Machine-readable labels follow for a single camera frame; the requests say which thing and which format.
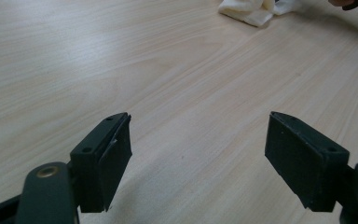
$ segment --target black bracket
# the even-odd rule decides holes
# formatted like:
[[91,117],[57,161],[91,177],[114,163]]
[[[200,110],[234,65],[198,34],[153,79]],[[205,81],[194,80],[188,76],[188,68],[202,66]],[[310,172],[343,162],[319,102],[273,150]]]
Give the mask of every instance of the black bracket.
[[313,212],[332,212],[339,202],[340,222],[358,224],[358,164],[350,152],[308,124],[278,112],[269,116],[266,157]]
[[78,223],[83,213],[109,208],[132,155],[127,113],[101,121],[71,152],[68,164],[31,171],[22,195],[0,203],[0,223]]

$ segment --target white cloth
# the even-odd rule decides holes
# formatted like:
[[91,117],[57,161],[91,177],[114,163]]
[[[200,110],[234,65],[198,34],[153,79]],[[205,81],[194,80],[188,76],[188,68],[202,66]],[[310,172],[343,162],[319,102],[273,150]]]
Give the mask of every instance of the white cloth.
[[262,26],[273,15],[282,15],[293,11],[298,0],[223,0],[219,13],[235,20],[244,21],[253,26]]

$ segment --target light wood grain surface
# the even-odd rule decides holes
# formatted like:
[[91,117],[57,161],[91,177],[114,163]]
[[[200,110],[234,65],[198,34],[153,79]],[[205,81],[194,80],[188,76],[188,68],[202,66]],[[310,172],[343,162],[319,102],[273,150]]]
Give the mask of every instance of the light wood grain surface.
[[129,166],[82,223],[338,223],[264,157],[275,110],[358,162],[358,9],[300,2],[254,28],[218,0],[0,1],[0,202],[127,111]]

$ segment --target screw hole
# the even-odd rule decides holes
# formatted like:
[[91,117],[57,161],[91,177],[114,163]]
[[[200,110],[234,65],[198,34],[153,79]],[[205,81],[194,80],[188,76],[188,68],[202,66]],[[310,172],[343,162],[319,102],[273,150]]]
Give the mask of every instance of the screw hole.
[[91,152],[92,151],[92,148],[90,148],[90,147],[85,147],[85,148],[83,148],[83,150],[81,150],[82,152],[84,152],[84,153],[88,153],[88,152]]
[[334,148],[334,147],[329,147],[327,150],[328,150],[329,152],[337,152],[337,149]]

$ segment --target dark green plastic part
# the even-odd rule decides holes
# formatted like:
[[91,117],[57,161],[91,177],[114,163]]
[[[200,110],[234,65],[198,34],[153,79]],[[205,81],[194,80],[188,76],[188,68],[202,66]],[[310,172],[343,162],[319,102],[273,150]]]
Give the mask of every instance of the dark green plastic part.
[[82,213],[109,208],[132,155],[127,113],[104,119],[71,152],[76,202]]
[[24,223],[78,223],[65,163],[47,163],[27,175],[16,215],[16,224]]
[[305,207],[331,212],[350,153],[300,119],[272,112],[266,157]]

